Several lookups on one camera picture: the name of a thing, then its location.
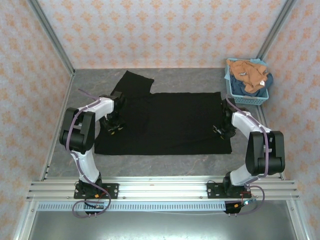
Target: cable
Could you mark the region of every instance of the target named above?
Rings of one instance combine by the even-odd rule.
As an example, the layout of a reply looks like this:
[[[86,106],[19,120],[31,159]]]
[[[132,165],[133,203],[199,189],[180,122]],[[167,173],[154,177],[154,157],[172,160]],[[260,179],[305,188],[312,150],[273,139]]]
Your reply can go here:
[[[91,185],[94,186],[95,188],[103,191],[103,192],[108,196],[108,198],[109,198],[109,202],[108,202],[107,206],[106,206],[102,211],[100,211],[100,212],[98,212],[98,213],[95,213],[95,214],[94,214],[95,216],[98,216],[98,215],[103,214],[103,213],[110,207],[110,204],[111,204],[111,196],[110,196],[110,194],[108,193],[107,190],[105,190],[104,188],[96,185],[95,183],[93,183],[92,181],[90,181],[90,180],[87,178],[87,176],[85,175],[85,173],[84,173],[83,170],[81,169],[81,166],[80,166],[80,163],[79,163],[79,156],[78,156],[78,154],[77,154],[76,152],[70,150],[70,138],[71,138],[72,130],[73,130],[73,128],[74,128],[74,125],[75,125],[75,123],[76,123],[76,120],[77,120],[78,116],[79,116],[84,110],[87,110],[87,109],[89,109],[89,108],[92,108],[92,107],[98,105],[100,102],[101,102],[101,101],[100,101],[100,99],[98,98],[97,101],[95,101],[95,102],[93,102],[92,104],[89,104],[89,105],[81,108],[81,109],[74,115],[74,117],[73,117],[73,119],[72,119],[72,122],[71,122],[71,125],[70,125],[70,128],[69,128],[69,132],[68,132],[67,138],[66,138],[66,144],[65,144],[65,149],[66,149],[71,155],[74,156],[76,167],[78,168],[78,171],[79,171],[79,173],[82,175],[82,177],[83,177],[89,184],[91,184]],[[89,214],[89,215],[79,215],[79,214],[77,214],[77,213],[75,212],[75,207],[76,207],[76,205],[77,205],[77,204],[80,204],[80,203],[96,204],[97,201],[92,201],[92,200],[79,200],[79,201],[77,201],[77,202],[72,206],[72,214],[73,214],[75,217],[80,218],[80,219],[90,218],[90,217],[91,217],[91,214]]]
[[[253,194],[252,194],[251,192],[249,192],[249,191],[242,191],[242,192],[241,192],[241,204],[243,204],[243,200],[244,200],[245,194],[251,194],[251,196],[257,197],[257,196],[253,195]]]
[[[215,181],[212,181],[212,180],[207,181],[206,184],[208,184],[209,182],[213,182],[214,184],[218,184],[218,183],[216,183]]]
[[[83,94],[83,95],[85,95],[86,97],[91,98],[91,99],[93,99],[93,100],[98,100],[98,99],[99,99],[99,97],[93,96],[93,95],[91,95],[90,93],[88,93],[88,92],[86,92],[85,90],[82,90],[82,89],[80,89],[80,88],[78,88],[78,91],[79,91],[81,94]]]
[[[102,198],[102,196],[105,195],[105,194],[106,194],[105,192],[101,193],[101,194],[100,194],[100,197],[99,197],[99,199],[98,199],[98,201],[97,201],[96,203],[99,203],[100,200],[101,200],[101,198]]]
[[[262,177],[265,178],[268,175],[268,171],[269,171],[269,141],[268,141],[268,136],[267,136],[266,130],[264,129],[264,127],[254,117],[252,117],[251,115],[246,114],[244,111],[240,110],[238,107],[236,107],[234,104],[232,104],[232,102],[228,99],[228,97],[229,97],[228,94],[226,94],[225,99],[228,102],[228,104],[230,104],[239,113],[241,113],[242,115],[244,115],[248,119],[250,119],[258,128],[260,128],[260,130],[263,133],[264,144],[265,144],[265,169],[264,169],[264,174],[263,174]],[[259,177],[257,176],[256,179],[252,179],[249,182],[246,182],[245,185],[253,183],[258,178]]]
[[[265,194],[265,191],[263,190],[262,187],[260,187],[260,186],[258,186],[258,185],[252,185],[252,186],[248,186],[247,188],[250,188],[250,189],[251,189],[251,188],[258,188],[258,189],[261,190],[261,192],[262,192],[262,200],[261,200],[261,203],[260,203],[257,207],[255,207],[254,209],[252,209],[252,210],[250,210],[250,211],[240,212],[240,213],[234,213],[234,214],[230,214],[230,216],[240,216],[240,215],[252,214],[252,213],[258,211],[258,210],[262,207],[262,205],[264,204],[265,198],[266,198],[266,194]]]
[[[89,203],[86,203],[86,202],[84,204],[90,208],[96,209],[96,205],[90,205]]]

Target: mounting plate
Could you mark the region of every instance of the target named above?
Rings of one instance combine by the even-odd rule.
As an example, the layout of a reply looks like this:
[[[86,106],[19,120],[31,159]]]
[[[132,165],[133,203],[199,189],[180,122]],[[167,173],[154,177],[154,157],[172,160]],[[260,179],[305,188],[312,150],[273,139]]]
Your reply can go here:
[[[206,184],[206,193],[207,193],[208,199],[228,199],[228,198],[241,199],[242,198],[241,192],[247,192],[245,187],[232,186],[232,195],[227,195],[227,193],[225,192],[223,183],[208,182]],[[251,194],[244,193],[243,198],[250,199]]]
[[[107,190],[107,192],[111,196],[111,199],[118,199],[119,183],[102,183],[101,187]],[[99,199],[99,197],[95,197],[94,195],[90,195],[90,196],[82,195],[76,191],[74,191],[73,198],[74,199]],[[100,197],[100,199],[108,199],[108,196],[104,194]]]

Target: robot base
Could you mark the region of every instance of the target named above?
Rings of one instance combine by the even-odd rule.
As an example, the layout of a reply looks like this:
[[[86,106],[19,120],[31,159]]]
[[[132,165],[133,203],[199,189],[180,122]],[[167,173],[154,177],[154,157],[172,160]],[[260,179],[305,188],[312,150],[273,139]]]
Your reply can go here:
[[[111,196],[111,199],[117,199],[119,193],[119,183],[102,183],[101,176],[95,182],[96,185],[105,189]],[[75,184],[74,199],[108,199],[109,197],[101,190],[92,186],[90,183],[79,180]]]
[[[248,193],[244,186],[233,186],[230,180],[230,172],[223,178],[222,183],[208,182],[206,184],[208,199],[249,199],[251,193]]]

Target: wallpaper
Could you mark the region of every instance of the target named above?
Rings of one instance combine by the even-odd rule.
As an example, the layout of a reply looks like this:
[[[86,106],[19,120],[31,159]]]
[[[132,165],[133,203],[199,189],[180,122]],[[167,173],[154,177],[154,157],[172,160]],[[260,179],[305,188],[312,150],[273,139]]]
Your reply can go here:
[[[0,4],[0,239],[13,239],[70,76],[26,0]]]
[[[297,181],[320,236],[320,4],[299,0],[265,61],[274,76],[267,121],[285,137],[285,175]]]
[[[76,69],[255,58],[285,0],[40,0]]]

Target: orange cloth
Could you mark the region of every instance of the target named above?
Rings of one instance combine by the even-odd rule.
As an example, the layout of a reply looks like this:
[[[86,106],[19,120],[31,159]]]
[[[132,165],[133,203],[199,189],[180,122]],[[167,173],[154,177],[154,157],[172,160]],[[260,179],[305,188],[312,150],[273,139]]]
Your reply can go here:
[[[262,83],[262,81],[266,82],[268,79],[267,67],[265,65],[246,60],[227,60],[226,63],[230,67],[230,73],[233,74],[237,80],[244,83],[244,90],[247,93],[253,94],[265,86],[265,84]]]

